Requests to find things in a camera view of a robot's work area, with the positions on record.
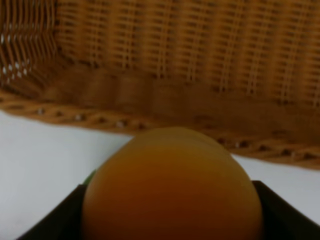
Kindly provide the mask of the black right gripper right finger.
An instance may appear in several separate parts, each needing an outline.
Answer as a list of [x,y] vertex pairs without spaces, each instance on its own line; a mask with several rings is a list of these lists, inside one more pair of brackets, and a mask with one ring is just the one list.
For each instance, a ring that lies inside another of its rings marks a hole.
[[320,240],[320,225],[299,212],[262,181],[254,180],[264,221],[265,240]]

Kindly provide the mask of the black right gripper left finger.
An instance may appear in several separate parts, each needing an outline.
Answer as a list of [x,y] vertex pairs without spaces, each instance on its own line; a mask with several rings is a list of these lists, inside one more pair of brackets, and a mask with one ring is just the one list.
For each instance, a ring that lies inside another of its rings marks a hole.
[[78,185],[55,209],[18,239],[80,240],[86,189],[86,185]]

